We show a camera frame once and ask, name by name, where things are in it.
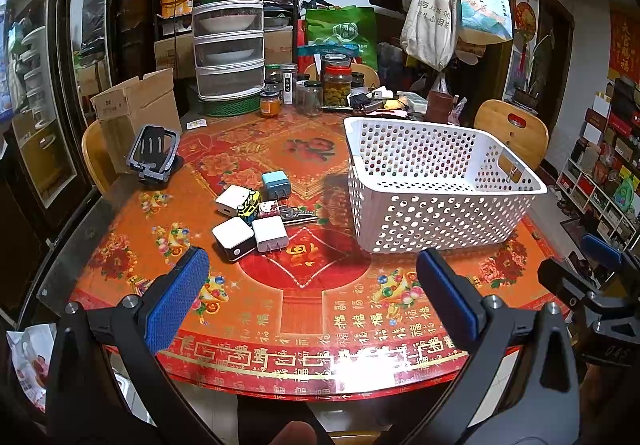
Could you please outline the orange jam jar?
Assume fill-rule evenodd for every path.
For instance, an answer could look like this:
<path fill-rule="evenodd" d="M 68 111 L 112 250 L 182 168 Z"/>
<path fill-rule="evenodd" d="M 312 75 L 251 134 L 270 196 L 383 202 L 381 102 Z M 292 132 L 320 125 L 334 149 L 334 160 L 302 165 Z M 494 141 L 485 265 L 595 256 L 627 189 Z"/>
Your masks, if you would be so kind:
<path fill-rule="evenodd" d="M 281 110 L 280 92 L 262 90 L 260 93 L 260 114 L 265 118 L 277 117 Z"/>

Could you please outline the yellow toy car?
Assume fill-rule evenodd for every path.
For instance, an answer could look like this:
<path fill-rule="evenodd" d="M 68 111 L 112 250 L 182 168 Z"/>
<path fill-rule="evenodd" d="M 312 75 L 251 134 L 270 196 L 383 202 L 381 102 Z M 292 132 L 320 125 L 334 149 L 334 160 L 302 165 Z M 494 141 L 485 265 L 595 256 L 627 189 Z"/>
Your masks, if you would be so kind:
<path fill-rule="evenodd" d="M 253 221 L 258 218 L 261 202 L 260 191 L 250 191 L 244 202 L 236 209 L 236 215 L 247 225 L 252 225 Z"/>

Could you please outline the wooden chair left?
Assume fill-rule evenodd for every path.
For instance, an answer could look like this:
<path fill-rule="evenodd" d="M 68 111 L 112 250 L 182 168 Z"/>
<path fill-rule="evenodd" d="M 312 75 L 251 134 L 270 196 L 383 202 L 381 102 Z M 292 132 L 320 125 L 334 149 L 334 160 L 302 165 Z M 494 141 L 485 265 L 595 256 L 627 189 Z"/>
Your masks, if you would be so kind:
<path fill-rule="evenodd" d="M 98 120 L 93 121 L 82 135 L 81 151 L 94 185 L 102 195 L 106 195 L 118 174 L 108 154 Z"/>

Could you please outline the wooden chair right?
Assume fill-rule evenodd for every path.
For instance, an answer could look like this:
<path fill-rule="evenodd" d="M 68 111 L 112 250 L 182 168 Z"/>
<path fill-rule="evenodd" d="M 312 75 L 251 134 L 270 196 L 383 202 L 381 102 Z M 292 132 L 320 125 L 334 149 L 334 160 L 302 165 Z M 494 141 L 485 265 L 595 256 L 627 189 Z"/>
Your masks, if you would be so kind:
<path fill-rule="evenodd" d="M 494 135 L 534 171 L 546 156 L 548 128 L 539 118 L 511 103 L 484 101 L 477 109 L 473 127 Z"/>

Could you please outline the wooden chair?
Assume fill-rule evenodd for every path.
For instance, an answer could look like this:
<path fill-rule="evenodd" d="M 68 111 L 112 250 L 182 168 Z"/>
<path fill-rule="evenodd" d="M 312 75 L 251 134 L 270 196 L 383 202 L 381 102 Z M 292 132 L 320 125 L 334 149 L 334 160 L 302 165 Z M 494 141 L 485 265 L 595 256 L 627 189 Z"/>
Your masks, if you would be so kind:
<path fill-rule="evenodd" d="M 102 195 L 106 195 L 118 174 L 108 154 L 98 120 L 93 121 L 82 135 L 81 151 L 94 185 Z"/>
<path fill-rule="evenodd" d="M 546 156 L 548 128 L 539 118 L 511 103 L 484 101 L 477 109 L 473 127 L 494 135 L 534 171 Z"/>

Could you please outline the blue print tote bag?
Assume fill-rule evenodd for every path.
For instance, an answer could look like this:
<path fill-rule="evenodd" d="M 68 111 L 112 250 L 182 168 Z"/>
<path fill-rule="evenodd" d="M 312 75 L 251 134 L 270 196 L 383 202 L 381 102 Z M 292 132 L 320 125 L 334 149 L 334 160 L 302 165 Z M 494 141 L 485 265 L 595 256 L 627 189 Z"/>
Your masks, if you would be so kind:
<path fill-rule="evenodd" d="M 511 41 L 513 23 L 509 0 L 459 0 L 458 34 L 478 46 Z"/>

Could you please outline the brown ceramic mug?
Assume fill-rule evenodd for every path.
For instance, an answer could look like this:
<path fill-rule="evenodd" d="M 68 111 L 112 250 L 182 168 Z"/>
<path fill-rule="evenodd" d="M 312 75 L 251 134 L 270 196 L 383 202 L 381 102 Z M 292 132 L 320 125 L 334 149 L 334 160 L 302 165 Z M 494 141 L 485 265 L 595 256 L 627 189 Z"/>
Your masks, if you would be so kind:
<path fill-rule="evenodd" d="M 446 124 L 452 107 L 454 107 L 454 98 L 450 94 L 430 91 L 427 95 L 425 120 L 434 124 Z"/>

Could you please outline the cardboard box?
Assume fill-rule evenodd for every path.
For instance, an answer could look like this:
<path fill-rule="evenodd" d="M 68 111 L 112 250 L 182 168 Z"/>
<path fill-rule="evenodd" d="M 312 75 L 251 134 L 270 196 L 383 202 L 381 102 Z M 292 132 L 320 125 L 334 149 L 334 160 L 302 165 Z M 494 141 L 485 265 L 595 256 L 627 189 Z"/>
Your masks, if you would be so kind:
<path fill-rule="evenodd" d="M 93 96 L 91 103 L 118 174 L 131 173 L 127 156 L 145 124 L 182 133 L 170 68 L 119 83 Z"/>

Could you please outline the light blue charger cube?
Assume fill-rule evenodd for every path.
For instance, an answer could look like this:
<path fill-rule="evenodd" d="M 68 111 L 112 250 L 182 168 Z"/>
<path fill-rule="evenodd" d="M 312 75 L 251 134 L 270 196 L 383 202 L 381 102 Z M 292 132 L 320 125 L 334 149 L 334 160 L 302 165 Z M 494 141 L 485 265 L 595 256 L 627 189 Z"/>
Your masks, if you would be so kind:
<path fill-rule="evenodd" d="M 288 199 L 291 183 L 284 171 L 270 171 L 262 175 L 262 191 L 267 200 Z"/>

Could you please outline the white black multiport charger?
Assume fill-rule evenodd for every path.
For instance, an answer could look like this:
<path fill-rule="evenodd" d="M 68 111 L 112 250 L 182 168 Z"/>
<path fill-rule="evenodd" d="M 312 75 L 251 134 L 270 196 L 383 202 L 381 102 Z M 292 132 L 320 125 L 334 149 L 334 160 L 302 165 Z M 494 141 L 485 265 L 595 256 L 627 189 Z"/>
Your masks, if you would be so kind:
<path fill-rule="evenodd" d="M 256 249 L 253 228 L 240 217 L 230 218 L 216 225 L 212 234 L 229 262 L 236 262 Z"/>

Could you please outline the black phone stand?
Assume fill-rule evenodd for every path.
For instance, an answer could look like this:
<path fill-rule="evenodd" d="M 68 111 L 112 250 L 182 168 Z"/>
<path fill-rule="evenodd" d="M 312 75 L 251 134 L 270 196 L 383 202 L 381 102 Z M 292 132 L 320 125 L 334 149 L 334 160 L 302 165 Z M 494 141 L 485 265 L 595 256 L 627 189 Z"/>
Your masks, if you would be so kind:
<path fill-rule="evenodd" d="M 134 139 L 126 160 L 148 190 L 164 190 L 170 179 L 183 167 L 178 154 L 181 134 L 172 129 L 145 124 Z"/>

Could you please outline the green shopping bag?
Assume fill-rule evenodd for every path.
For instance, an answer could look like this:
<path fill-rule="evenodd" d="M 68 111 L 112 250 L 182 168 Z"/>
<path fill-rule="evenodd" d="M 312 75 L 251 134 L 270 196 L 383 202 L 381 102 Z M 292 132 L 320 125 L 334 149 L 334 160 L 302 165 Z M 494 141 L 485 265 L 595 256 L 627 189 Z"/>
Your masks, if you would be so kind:
<path fill-rule="evenodd" d="M 310 46 L 357 48 L 362 64 L 378 69 L 376 15 L 373 8 L 308 9 L 305 13 L 306 40 Z"/>

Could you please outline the white storage shelf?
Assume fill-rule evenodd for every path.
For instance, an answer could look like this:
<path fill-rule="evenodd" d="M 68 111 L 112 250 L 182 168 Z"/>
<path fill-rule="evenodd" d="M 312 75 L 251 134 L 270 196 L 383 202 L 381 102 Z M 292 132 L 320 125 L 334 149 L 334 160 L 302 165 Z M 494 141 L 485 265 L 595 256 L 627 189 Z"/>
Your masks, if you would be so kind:
<path fill-rule="evenodd" d="M 616 200 L 572 159 L 567 159 L 556 185 L 580 214 L 596 220 L 598 234 L 620 250 L 639 252 L 639 196 L 624 211 Z"/>

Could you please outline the red patterned tablecloth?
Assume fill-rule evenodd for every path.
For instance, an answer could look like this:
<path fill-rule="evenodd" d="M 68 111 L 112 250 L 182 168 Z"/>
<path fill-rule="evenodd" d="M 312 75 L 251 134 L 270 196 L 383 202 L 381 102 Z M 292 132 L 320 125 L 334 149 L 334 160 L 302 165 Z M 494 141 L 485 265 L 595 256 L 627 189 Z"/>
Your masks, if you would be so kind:
<path fill-rule="evenodd" d="M 162 192 L 126 197 L 70 298 L 87 309 L 140 295 L 186 250 L 208 275 L 176 338 L 160 352 L 171 376 L 281 399 L 367 397 L 451 379 L 465 362 L 416 278 L 416 258 L 382 241 L 363 251 L 352 228 L 348 142 L 337 115 L 283 113 L 208 121 L 184 133 L 184 165 Z M 288 204 L 312 222 L 288 246 L 231 261 L 214 235 L 231 185 L 283 171 Z"/>

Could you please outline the red lid pickle jar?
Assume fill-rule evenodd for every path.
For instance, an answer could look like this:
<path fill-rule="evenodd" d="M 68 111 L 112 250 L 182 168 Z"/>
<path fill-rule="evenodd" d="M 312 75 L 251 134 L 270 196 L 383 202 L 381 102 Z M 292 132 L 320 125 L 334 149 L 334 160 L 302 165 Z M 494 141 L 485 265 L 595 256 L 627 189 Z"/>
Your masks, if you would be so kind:
<path fill-rule="evenodd" d="M 323 74 L 323 105 L 346 107 L 352 90 L 352 70 L 349 66 L 326 66 Z"/>

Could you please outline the white plug charger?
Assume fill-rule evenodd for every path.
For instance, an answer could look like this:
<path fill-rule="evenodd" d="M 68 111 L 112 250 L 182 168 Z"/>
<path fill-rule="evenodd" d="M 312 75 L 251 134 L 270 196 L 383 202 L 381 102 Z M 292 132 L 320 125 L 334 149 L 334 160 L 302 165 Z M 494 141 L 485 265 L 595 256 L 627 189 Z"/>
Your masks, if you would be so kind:
<path fill-rule="evenodd" d="M 259 253 L 279 251 L 288 246 L 288 232 L 280 217 L 256 219 L 252 228 Z"/>

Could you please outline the white perforated plastic basket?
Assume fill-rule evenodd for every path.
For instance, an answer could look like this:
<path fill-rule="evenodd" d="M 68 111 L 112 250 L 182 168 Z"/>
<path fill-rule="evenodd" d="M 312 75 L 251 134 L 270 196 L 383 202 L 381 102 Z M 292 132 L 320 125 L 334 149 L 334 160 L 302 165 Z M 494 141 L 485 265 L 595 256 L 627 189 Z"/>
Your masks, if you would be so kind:
<path fill-rule="evenodd" d="M 344 121 L 358 245 L 372 254 L 503 243 L 544 182 L 485 131 L 387 118 Z"/>

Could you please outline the stacked food cover tower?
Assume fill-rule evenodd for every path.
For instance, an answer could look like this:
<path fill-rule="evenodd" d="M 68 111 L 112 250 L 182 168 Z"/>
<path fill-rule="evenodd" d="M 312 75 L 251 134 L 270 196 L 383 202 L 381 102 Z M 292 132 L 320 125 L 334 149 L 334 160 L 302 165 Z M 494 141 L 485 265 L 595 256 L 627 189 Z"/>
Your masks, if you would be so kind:
<path fill-rule="evenodd" d="M 264 0 L 193 0 L 191 29 L 198 97 L 230 102 L 262 90 Z"/>

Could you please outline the white charger cube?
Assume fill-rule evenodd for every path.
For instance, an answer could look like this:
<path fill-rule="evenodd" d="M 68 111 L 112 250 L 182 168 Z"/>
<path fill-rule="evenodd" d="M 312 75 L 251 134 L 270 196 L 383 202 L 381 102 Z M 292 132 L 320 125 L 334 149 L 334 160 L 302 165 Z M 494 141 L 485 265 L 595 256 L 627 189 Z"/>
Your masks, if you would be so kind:
<path fill-rule="evenodd" d="M 251 190 L 238 185 L 229 185 L 215 200 L 216 210 L 225 216 L 235 217 L 244 202 L 250 198 Z"/>

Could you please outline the beige canvas tote bag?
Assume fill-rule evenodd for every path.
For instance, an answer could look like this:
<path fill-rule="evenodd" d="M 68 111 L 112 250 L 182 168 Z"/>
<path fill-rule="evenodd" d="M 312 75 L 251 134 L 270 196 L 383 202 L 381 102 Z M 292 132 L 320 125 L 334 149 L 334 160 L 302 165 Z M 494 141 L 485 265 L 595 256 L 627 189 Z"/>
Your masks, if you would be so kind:
<path fill-rule="evenodd" d="M 458 0 L 411 0 L 400 46 L 415 60 L 440 72 L 458 41 Z"/>

